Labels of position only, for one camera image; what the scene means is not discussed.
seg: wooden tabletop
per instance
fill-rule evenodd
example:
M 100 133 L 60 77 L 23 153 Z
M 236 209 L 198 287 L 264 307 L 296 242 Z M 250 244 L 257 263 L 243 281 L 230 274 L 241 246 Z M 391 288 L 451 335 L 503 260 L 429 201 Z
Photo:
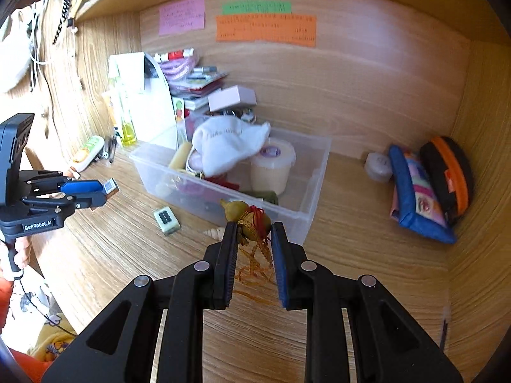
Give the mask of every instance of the wooden tabletop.
M 42 272 L 78 332 L 137 275 L 175 275 L 215 242 L 202 234 L 211 223 L 179 208 L 173 211 L 181 230 L 163 236 L 153 212 L 167 204 L 147 194 L 124 150 L 114 164 L 94 164 L 83 177 L 114 177 L 121 191 L 104 207 L 77 211 L 64 228 L 32 240 Z M 392 192 L 392 184 L 370 180 L 360 161 L 331 154 L 305 251 L 336 275 L 376 276 L 438 342 L 449 298 L 446 248 L 390 220 Z M 246 265 L 241 255 L 240 265 Z M 234 288 L 275 305 L 234 294 L 226 311 L 204 313 L 204 381 L 302 381 L 305 312 L 278 307 L 274 285 L 236 282 Z

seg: black and orange zippered case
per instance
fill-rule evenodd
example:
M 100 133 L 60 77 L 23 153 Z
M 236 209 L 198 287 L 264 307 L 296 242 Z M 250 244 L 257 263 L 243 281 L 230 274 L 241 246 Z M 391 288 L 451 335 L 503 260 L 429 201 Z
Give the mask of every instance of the black and orange zippered case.
M 474 176 L 461 147 L 449 137 L 435 137 L 421 147 L 422 165 L 446 216 L 454 226 L 474 197 Z

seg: silver screw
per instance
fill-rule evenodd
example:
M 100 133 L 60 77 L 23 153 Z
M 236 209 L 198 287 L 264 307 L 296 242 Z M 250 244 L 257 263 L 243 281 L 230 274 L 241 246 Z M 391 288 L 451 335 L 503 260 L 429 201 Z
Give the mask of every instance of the silver screw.
M 369 287 L 372 287 L 372 286 L 375 286 L 376 285 L 376 278 L 372 275 L 364 275 L 362 277 L 362 283 L 365 285 L 365 286 L 369 286 Z
M 311 260 L 306 260 L 301 264 L 301 268 L 307 272 L 315 271 L 317 267 L 318 265 L 316 265 L 316 262 L 313 262 Z
M 200 260 L 198 262 L 195 262 L 195 265 L 193 265 L 193 268 L 198 272 L 204 272 L 210 268 L 210 264 L 208 262 L 206 262 L 205 260 Z
M 140 275 L 140 276 L 137 276 L 135 278 L 135 280 L 133 281 L 133 283 L 135 284 L 135 286 L 137 286 L 138 288 L 142 288 L 143 286 L 146 286 L 148 283 L 149 283 L 149 277 L 146 276 L 146 275 Z

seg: yellow liquid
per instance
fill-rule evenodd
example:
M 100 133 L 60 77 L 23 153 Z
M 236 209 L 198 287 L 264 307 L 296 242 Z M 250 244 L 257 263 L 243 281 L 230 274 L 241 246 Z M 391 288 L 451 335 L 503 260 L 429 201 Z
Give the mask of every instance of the yellow liquid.
M 133 128 L 133 124 L 130 122 L 123 122 L 123 133 L 121 137 L 121 141 L 124 147 L 132 146 L 136 143 L 136 135 L 135 130 Z

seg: orange sticky note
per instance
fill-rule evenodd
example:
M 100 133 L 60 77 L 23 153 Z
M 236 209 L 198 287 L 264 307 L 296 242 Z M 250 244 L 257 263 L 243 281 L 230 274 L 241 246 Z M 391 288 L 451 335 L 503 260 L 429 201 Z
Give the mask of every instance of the orange sticky note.
M 290 13 L 217 16 L 217 42 L 254 40 L 316 47 L 316 16 Z

